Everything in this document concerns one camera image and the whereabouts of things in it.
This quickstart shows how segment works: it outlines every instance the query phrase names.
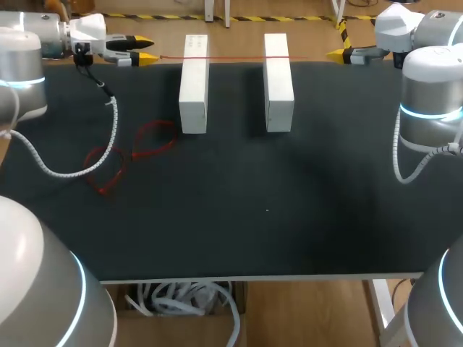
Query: yellow and black tape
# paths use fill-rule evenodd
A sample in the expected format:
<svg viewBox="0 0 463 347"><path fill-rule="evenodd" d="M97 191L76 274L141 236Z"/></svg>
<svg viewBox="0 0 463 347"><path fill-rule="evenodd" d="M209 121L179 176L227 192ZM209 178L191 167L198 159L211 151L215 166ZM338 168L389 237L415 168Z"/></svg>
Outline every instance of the yellow and black tape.
<svg viewBox="0 0 463 347"><path fill-rule="evenodd" d="M91 13L73 13L73 17L84 17ZM203 15L159 15L159 14L121 14L121 13L102 13L104 17L127 18L131 20L204 20ZM376 17L370 16L345 16L343 20L371 20ZM214 20L224 20L223 17L214 16ZM231 22L297 22L312 20L335 20L327 16L298 16L298 17L280 17L280 16L236 16L230 17Z"/></svg>
<svg viewBox="0 0 463 347"><path fill-rule="evenodd" d="M350 57L352 56L352 53L354 52L354 49L351 48L345 48L345 49L336 49L335 51L332 51L326 56L334 61L335 63L338 64L351 64Z"/></svg>
<svg viewBox="0 0 463 347"><path fill-rule="evenodd" d="M345 20L342 20L341 23L339 23L339 32L341 33L344 48L351 48L352 44L350 43L349 36L347 35L346 24L347 22Z"/></svg>

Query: black mat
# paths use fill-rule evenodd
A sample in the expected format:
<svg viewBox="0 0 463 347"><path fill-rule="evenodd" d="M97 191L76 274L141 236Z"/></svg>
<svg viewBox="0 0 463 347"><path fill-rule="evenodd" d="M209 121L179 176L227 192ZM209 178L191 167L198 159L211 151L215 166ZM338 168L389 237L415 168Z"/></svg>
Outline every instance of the black mat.
<svg viewBox="0 0 463 347"><path fill-rule="evenodd" d="M117 146L179 123L180 65L95 67L117 95ZM208 133L130 165L111 197L47 177L14 140L0 193L30 208L100 280L425 270L461 233L463 162L410 186L391 165L400 71L292 65L292 132L266 134L261 64L212 64ZM104 95L74 67L46 70L49 111L18 129L61 172L109 138ZM401 148L402 170L420 159Z"/></svg>

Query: red string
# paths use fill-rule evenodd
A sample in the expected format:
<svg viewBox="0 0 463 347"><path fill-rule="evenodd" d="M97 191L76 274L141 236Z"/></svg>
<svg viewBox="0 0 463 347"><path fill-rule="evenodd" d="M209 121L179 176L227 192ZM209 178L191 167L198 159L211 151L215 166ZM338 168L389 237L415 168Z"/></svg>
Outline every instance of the red string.
<svg viewBox="0 0 463 347"><path fill-rule="evenodd" d="M90 166L90 160L94 155L104 152L105 149L106 147L97 147L97 148L94 148L90 153L88 153L84 161L84 168L87 168ZM120 180L120 178L122 177L122 174L125 172L126 160L125 160L124 153L122 152L122 150L120 150L119 148L115 148L115 147L112 147L111 150L119 154L119 157L121 158L121 168L116 172L116 175L112 179L110 179L107 183L103 184L102 187L99 187L95 183L95 179L93 178L92 174L88 174L85 177L85 179L87 180L87 183L91 185L92 188L94 188L94 190L96 190L101 195L107 195L108 191L113 186L116 185L118 180Z"/></svg>
<svg viewBox="0 0 463 347"><path fill-rule="evenodd" d="M142 139L144 134L146 133L147 130L155 128L155 127L168 127L172 128L174 131L172 139L166 143L165 145L156 148L155 150L150 150L146 152L135 152L135 147L138 144L138 142ZM150 123L147 123L145 125L142 125L138 130L137 130L137 135L135 136L135 141L133 144L132 148L132 160L135 160L136 158L141 158L141 157L148 157L149 155L155 155L159 154L165 150L168 150L170 147L172 147L175 142L177 141L177 128L175 127L174 122L172 121L151 121ZM84 168L88 168L90 166L91 159L99 154L102 153L106 148L105 147L97 147L94 148L90 153L88 153L87 157L85 158L84 161ZM121 158L121 168L116 172L116 175L112 179L110 179L108 182L103 184L101 187L99 187L95 179L93 178L92 174L88 174L85 179L87 183L94 188L94 190L97 191L97 193L101 195L107 195L109 193L109 190L113 188L116 183L121 179L123 173L127 170L127 161L126 161L126 156L124 155L124 151L120 150L119 148L112 147L111 150L116 152L119 157Z"/></svg>
<svg viewBox="0 0 463 347"><path fill-rule="evenodd" d="M170 140L164 146L160 146L159 148L156 148L155 150L149 150L146 152L136 152L135 148L138 145L138 142L144 136L145 132L155 127L172 128L174 131L172 140ZM132 160L135 160L136 158L140 158L140 157L148 157L150 155L159 154L165 150L168 150L170 147L172 147L176 141L177 141L177 127L175 126L174 122L172 121L151 121L150 123L147 123L143 125L142 127L140 127L137 131L137 135L135 136L135 141L134 141L133 148L132 148Z"/></svg>
<svg viewBox="0 0 463 347"><path fill-rule="evenodd" d="M264 60L264 59L304 59L309 60L308 56L159 56L160 59L188 60L188 59L230 59L230 60Z"/></svg>

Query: robotic arm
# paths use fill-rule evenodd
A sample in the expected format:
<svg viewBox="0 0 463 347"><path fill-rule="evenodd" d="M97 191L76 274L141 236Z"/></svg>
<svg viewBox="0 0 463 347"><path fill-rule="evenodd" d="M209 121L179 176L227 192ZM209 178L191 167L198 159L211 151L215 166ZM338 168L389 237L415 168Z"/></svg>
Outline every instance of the robotic arm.
<svg viewBox="0 0 463 347"><path fill-rule="evenodd" d="M463 43L462 23L463 13L433 10L424 15L393 4L376 19L376 45L393 52L394 65L401 69L415 49Z"/></svg>
<svg viewBox="0 0 463 347"><path fill-rule="evenodd" d="M69 23L61 22L59 15L34 12L0 12L0 27L20 32L35 33L41 42L42 57L63 59L77 53L82 46L86 54L98 54L119 67L145 66L158 60L147 53L129 52L154 44L142 36L106 35L102 14L91 14Z"/></svg>

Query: white block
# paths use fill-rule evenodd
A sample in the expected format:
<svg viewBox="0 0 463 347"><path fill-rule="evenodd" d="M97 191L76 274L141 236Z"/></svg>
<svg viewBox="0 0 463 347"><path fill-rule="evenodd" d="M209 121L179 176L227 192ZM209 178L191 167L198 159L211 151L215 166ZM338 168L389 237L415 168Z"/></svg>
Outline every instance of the white block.
<svg viewBox="0 0 463 347"><path fill-rule="evenodd" d="M288 56L286 34L265 34L265 56ZM268 132L291 131L294 93L289 58L266 58L263 64Z"/></svg>
<svg viewBox="0 0 463 347"><path fill-rule="evenodd" d="M209 54L207 35L187 35L183 57ZM208 114L209 59L183 61L179 107L184 134L204 134Z"/></svg>

